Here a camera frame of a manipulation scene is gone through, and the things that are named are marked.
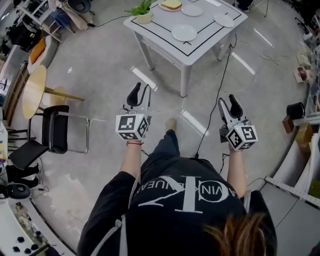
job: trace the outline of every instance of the bread slice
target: bread slice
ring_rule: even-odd
[[[182,3],[179,0],[165,0],[160,5],[170,10],[177,10],[182,6]]]

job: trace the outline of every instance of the bracelet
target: bracelet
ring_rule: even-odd
[[[142,143],[134,143],[134,142],[129,142],[129,141],[127,141],[127,142],[126,142],[126,145],[128,146],[128,144],[135,144],[135,145],[142,146],[143,142],[142,142]]]

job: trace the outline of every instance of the black container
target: black container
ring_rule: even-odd
[[[292,120],[301,119],[305,117],[305,106],[302,102],[288,105],[286,107],[286,114],[289,115]]]

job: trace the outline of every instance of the black t-shirt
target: black t-shirt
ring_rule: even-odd
[[[83,228],[79,256],[90,256],[123,214],[129,255],[219,255],[204,227],[223,229],[228,216],[247,214],[232,186],[203,159],[173,157],[156,163],[142,173],[141,186],[128,209],[134,181],[130,174],[119,172],[104,187]],[[277,239],[261,194],[252,193],[250,209],[251,214],[265,214],[261,229],[270,256]],[[120,229],[98,255],[118,255],[119,244]]]

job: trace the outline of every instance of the white pot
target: white pot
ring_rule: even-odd
[[[150,23],[153,20],[153,18],[154,14],[152,13],[152,9],[150,9],[147,14],[138,15],[135,20],[140,24],[147,24]]]

